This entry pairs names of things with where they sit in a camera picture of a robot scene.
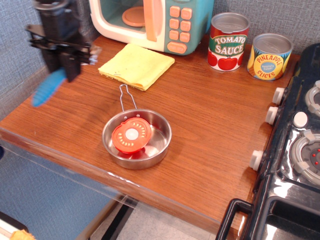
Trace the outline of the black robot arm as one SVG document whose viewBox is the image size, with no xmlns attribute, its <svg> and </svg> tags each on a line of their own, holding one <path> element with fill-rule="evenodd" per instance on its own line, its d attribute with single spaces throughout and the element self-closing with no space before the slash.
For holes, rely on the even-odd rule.
<svg viewBox="0 0 320 240">
<path fill-rule="evenodd" d="M 29 24 L 30 45 L 41 51 L 50 73 L 63 69 L 69 82 L 81 74 L 81 65 L 94 65 L 101 48 L 80 32 L 75 0 L 33 0 L 41 24 Z"/>
</svg>

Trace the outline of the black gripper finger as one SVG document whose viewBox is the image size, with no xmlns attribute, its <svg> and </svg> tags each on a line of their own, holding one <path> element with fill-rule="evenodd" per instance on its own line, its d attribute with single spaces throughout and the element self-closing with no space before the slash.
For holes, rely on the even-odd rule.
<svg viewBox="0 0 320 240">
<path fill-rule="evenodd" d="M 61 66 L 65 71 L 69 83 L 81 73 L 81 61 L 79 57 L 73 53 L 61 54 Z"/>
<path fill-rule="evenodd" d="M 50 73 L 59 70 L 62 66 L 59 59 L 59 54 L 55 50 L 42 49 L 42 57 Z"/>
</svg>

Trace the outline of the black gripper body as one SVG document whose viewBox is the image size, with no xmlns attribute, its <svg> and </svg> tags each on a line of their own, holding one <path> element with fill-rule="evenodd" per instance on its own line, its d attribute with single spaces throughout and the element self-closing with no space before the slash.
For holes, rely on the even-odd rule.
<svg viewBox="0 0 320 240">
<path fill-rule="evenodd" d="M 28 24 L 34 48 L 59 51 L 78 58 L 81 65 L 94 65 L 101 48 L 92 45 L 81 33 L 81 18 L 77 6 L 34 6 L 40 24 Z"/>
</svg>

